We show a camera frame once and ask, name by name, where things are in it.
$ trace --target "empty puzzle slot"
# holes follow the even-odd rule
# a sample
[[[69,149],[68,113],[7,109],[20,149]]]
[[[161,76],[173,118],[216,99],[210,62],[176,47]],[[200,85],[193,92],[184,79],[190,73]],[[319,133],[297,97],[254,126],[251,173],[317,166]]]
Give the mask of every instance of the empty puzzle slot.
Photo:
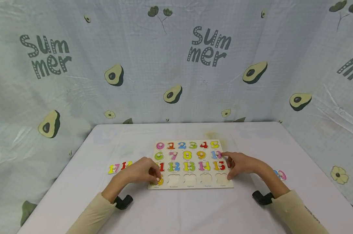
[[[210,185],[212,183],[212,176],[210,174],[201,174],[201,184]]]
[[[216,182],[220,185],[226,185],[228,184],[230,181],[227,179],[227,174],[223,173],[223,174],[220,174],[220,173],[217,173],[216,174]]]
[[[197,182],[196,175],[194,174],[184,175],[184,185],[186,185],[187,187],[195,186],[196,182]]]
[[[167,182],[167,185],[170,187],[177,187],[179,184],[179,175],[169,175],[169,182]]]

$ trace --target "yellow number 5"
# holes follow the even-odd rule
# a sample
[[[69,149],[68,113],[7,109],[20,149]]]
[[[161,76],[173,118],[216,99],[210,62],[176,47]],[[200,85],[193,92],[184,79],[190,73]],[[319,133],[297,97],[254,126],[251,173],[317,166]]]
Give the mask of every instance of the yellow number 5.
[[[218,141],[211,141],[210,142],[210,146],[211,146],[212,149],[218,148],[219,147]]]

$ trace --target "avocado print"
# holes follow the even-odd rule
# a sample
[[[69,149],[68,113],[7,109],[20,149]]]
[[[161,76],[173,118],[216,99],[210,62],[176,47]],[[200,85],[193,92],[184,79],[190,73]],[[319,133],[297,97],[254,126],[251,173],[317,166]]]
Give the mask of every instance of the avocado print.
[[[223,118],[226,118],[230,114],[231,114],[231,109],[226,109],[226,110],[221,111],[221,115]]]
[[[41,135],[47,138],[54,138],[60,126],[60,114],[53,110],[45,116],[44,120],[39,124],[38,130]]]
[[[295,111],[301,111],[312,100],[312,94],[296,93],[290,97],[290,105]]]
[[[180,95],[182,94],[182,86],[176,85],[166,91],[163,95],[163,100],[167,103],[174,104],[179,101]]]
[[[133,124],[132,118],[129,118],[123,122],[123,124]]]
[[[87,23],[91,22],[91,18],[88,15],[84,15],[84,19]]]
[[[245,121],[245,117],[240,118],[240,119],[236,119],[235,121],[233,121],[234,123],[242,123]]]
[[[105,80],[113,86],[121,86],[123,84],[123,68],[120,64],[114,65],[105,72]]]
[[[256,83],[262,76],[262,74],[268,68],[268,63],[266,61],[256,63],[245,70],[243,74],[243,81],[247,84]]]
[[[22,204],[22,218],[20,219],[20,226],[23,226],[23,224],[26,222],[28,217],[31,215],[33,210],[36,208],[36,204],[33,204],[29,201],[25,201]]]

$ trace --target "person's right hand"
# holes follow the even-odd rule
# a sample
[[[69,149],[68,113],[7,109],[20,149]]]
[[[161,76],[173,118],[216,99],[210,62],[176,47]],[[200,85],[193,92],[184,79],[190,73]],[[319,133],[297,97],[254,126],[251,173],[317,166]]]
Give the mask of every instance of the person's right hand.
[[[249,157],[244,153],[223,152],[221,155],[228,157],[227,166],[231,168],[227,175],[228,180],[231,180],[234,176],[240,173],[256,173],[257,168],[260,165],[265,164],[263,161]]]

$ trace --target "white tablecloth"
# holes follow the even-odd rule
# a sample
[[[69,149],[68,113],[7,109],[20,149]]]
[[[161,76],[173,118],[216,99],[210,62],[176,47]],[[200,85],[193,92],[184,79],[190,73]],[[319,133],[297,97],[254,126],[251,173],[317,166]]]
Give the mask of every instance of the white tablecloth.
[[[157,140],[219,139],[223,150],[243,152],[287,175],[308,209],[334,234],[353,234],[353,208],[281,124],[167,123],[96,126],[19,234],[63,234],[110,181],[111,164],[152,157]],[[251,194],[268,190],[241,175],[233,189],[147,190],[128,185],[134,202],[116,210],[100,233],[287,233],[269,206]]]

